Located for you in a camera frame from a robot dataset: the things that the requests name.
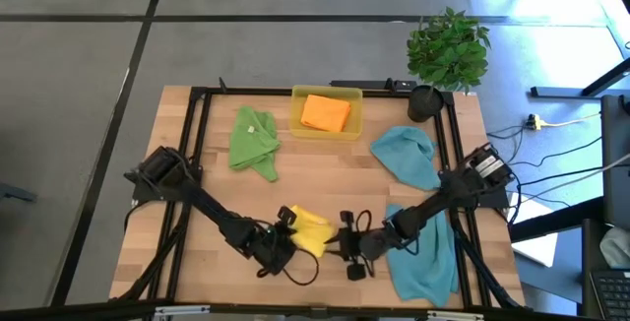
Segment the grey cloth bundle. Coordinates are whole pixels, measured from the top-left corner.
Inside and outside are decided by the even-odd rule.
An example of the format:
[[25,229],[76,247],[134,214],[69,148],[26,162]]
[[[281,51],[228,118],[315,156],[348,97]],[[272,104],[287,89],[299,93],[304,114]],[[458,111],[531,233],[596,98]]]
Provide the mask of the grey cloth bundle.
[[610,268],[630,269],[630,231],[612,227],[601,239],[599,250]]

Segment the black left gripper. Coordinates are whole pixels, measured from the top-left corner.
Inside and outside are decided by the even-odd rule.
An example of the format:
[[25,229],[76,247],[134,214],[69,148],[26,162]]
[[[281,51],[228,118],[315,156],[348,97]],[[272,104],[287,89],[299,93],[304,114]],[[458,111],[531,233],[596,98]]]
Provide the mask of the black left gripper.
[[[277,275],[290,262],[297,251],[296,245],[290,238],[297,233],[293,227],[297,215],[287,206],[282,206],[278,211],[277,232],[274,230],[257,231],[251,242],[252,256],[260,264],[257,276]],[[287,241],[283,244],[282,254],[279,251],[280,241]]]

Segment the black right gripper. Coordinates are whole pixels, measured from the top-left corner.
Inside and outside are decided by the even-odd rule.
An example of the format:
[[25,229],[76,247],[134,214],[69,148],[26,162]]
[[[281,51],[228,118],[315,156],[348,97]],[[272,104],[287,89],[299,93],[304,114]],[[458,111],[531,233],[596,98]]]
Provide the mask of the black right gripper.
[[373,229],[360,237],[358,249],[354,243],[358,237],[358,231],[353,212],[341,211],[340,218],[342,226],[333,237],[327,240],[327,243],[340,244],[342,259],[348,262],[347,278],[354,282],[359,281],[366,277],[365,266],[359,262],[360,253],[366,260],[375,261],[391,248],[391,244],[385,229]]

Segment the yellow microfiber towel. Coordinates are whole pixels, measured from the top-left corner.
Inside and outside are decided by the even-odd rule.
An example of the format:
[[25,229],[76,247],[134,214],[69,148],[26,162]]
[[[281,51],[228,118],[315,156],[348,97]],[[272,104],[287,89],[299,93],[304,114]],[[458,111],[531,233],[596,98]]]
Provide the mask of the yellow microfiber towel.
[[297,205],[289,209],[295,214],[294,221],[289,225],[294,230],[290,239],[297,247],[321,258],[326,249],[326,242],[336,235],[337,228],[329,220]]

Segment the black rectangular bar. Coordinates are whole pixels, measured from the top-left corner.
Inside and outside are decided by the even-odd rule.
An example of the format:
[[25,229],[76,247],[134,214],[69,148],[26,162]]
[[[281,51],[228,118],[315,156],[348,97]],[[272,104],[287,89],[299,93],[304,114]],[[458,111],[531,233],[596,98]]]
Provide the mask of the black rectangular bar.
[[409,92],[416,86],[416,81],[393,80],[388,78],[384,81],[372,80],[333,80],[330,82],[331,87],[337,88],[357,88],[369,91],[385,91],[389,93]]

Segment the grey computer case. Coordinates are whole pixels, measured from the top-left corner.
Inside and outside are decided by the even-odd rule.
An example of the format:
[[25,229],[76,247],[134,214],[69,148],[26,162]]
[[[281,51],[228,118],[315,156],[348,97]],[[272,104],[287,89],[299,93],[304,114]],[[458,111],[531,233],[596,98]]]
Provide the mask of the grey computer case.
[[630,230],[630,99],[601,99],[604,215],[615,226]]

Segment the blue microfiber towel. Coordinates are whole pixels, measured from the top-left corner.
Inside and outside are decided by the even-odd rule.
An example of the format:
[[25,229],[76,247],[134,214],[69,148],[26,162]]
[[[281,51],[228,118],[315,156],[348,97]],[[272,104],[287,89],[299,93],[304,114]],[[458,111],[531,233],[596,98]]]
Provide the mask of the blue microfiber towel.
[[386,261],[398,297],[403,301],[428,299],[433,305],[447,304],[451,293],[458,291],[458,267],[454,233],[444,212],[429,219],[420,231],[411,252],[390,249]]
[[416,127],[395,126],[370,144],[370,152],[402,183],[435,190],[441,181],[432,160],[435,144]]

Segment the silver metal bracket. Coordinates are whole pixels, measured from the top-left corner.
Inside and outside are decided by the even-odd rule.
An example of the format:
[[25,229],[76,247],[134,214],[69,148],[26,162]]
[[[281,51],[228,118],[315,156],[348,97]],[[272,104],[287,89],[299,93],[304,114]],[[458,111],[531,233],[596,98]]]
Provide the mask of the silver metal bracket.
[[154,316],[161,319],[181,315],[208,314],[210,305],[169,305],[159,306],[155,309]]
[[426,321],[485,321],[482,314],[463,311],[429,310]]

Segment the orange microfiber towel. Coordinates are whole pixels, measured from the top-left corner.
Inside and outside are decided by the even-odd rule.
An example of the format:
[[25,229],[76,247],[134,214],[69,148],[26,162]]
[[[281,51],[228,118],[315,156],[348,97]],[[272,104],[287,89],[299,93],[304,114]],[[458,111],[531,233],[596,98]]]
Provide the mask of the orange microfiber towel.
[[342,132],[350,110],[351,105],[346,100],[308,95],[300,123],[327,132]]

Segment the yellow translucent plastic bin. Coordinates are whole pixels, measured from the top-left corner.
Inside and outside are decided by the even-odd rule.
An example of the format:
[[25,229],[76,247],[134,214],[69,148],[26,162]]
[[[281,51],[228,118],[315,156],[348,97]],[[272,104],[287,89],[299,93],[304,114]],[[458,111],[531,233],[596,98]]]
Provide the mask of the yellow translucent plastic bin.
[[[319,96],[328,99],[342,100],[348,103],[346,123],[341,131],[325,131],[301,122],[306,102],[309,96]],[[299,85],[292,88],[289,115],[289,131],[295,137],[327,140],[355,140],[363,127],[362,122],[363,91],[353,88],[336,88],[322,86]]]

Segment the dark furniture foot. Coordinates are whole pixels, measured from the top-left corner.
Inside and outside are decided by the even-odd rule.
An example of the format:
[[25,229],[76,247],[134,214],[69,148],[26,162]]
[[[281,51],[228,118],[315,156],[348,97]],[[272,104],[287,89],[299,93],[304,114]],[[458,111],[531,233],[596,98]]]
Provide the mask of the dark furniture foot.
[[0,182],[0,200],[18,199],[25,202],[35,202],[37,196],[22,188]]

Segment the dark desk beam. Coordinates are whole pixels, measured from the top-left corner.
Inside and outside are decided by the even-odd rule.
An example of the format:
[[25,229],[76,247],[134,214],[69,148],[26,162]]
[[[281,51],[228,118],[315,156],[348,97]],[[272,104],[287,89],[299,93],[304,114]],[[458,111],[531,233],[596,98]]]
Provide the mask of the dark desk beam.
[[509,228],[512,242],[521,242],[555,233],[582,224],[584,220],[604,221],[602,196],[542,216],[526,219]]

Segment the black plant pot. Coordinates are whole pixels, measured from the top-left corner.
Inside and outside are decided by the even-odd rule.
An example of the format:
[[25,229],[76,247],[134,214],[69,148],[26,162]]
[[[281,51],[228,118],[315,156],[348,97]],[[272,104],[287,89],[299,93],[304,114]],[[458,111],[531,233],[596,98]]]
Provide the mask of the black plant pot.
[[415,87],[409,94],[408,117],[414,122],[424,122],[437,115],[444,106],[444,98],[432,86]]

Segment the black frame crossbar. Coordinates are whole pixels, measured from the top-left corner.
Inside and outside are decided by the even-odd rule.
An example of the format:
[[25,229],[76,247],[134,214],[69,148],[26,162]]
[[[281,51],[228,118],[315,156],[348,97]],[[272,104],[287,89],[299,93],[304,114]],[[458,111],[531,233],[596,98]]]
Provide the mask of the black frame crossbar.
[[46,306],[0,311],[0,321],[128,321],[154,316],[159,306],[210,305],[208,314],[270,314],[304,316],[314,319],[330,317],[396,317],[426,321],[429,310],[463,311],[484,316],[485,321],[602,321],[599,319],[540,313],[526,308],[503,309],[472,306],[466,309],[374,308],[329,306],[283,306],[246,304],[175,303],[167,299],[113,300],[100,303]]

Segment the green microfiber towel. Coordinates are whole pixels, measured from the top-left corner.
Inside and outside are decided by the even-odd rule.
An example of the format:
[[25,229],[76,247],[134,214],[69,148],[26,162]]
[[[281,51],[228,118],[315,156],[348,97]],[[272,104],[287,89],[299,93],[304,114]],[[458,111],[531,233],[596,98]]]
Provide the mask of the green microfiber towel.
[[228,166],[233,170],[252,168],[269,182],[279,176],[275,154],[280,148],[274,115],[241,106],[229,138]]

